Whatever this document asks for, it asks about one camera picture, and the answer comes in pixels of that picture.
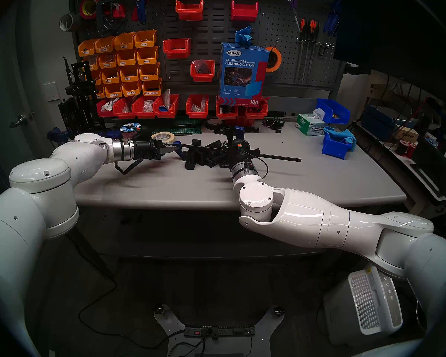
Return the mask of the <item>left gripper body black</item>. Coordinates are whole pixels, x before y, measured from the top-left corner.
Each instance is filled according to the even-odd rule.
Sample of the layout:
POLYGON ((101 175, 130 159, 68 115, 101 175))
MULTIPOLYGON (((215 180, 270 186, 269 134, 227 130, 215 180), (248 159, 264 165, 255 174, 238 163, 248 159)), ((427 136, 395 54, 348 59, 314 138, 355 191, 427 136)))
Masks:
POLYGON ((135 140, 134 160, 160 160, 160 140, 135 140))

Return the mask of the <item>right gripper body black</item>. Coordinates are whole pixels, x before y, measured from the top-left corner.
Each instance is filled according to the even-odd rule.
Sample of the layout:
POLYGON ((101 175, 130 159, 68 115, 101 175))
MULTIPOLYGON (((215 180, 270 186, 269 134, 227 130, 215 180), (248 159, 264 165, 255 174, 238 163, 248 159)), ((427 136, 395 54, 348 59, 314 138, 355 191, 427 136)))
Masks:
POLYGON ((247 162, 248 169, 251 171, 257 171, 254 166, 253 159, 258 156, 254 154, 247 153, 246 151, 229 150, 229 170, 236 167, 236 170, 244 169, 244 164, 247 162))

